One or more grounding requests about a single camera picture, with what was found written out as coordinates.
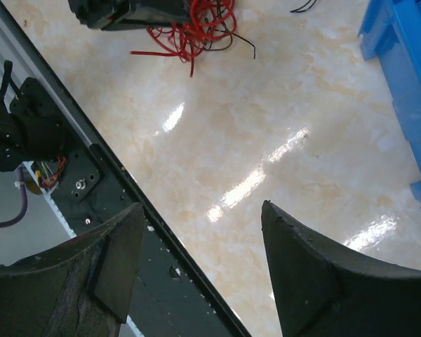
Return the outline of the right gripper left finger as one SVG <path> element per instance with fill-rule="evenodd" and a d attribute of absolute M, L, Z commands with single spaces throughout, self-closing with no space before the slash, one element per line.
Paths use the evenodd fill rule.
<path fill-rule="evenodd" d="M 82 235 L 0 265 L 0 336 L 118 336 L 144 235 L 135 203 Z"/>

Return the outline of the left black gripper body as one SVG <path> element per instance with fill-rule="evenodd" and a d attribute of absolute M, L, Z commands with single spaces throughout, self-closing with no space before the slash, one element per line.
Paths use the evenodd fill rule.
<path fill-rule="evenodd" d="M 82 25 L 102 31 L 171 27 L 189 22 L 189 4 L 178 0 L 69 0 Z"/>

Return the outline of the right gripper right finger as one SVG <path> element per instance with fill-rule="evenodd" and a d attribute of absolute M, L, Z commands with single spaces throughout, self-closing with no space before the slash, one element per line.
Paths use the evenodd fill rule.
<path fill-rule="evenodd" d="M 421 270 L 349 249 L 270 201 L 261 222 L 283 336 L 421 336 Z"/>

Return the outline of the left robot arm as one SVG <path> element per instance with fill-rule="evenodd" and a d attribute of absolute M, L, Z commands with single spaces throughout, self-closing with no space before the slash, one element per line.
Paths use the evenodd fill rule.
<path fill-rule="evenodd" d="M 92 148 L 115 158 L 66 86 L 0 1 L 0 171 L 64 159 L 65 170 Z"/>

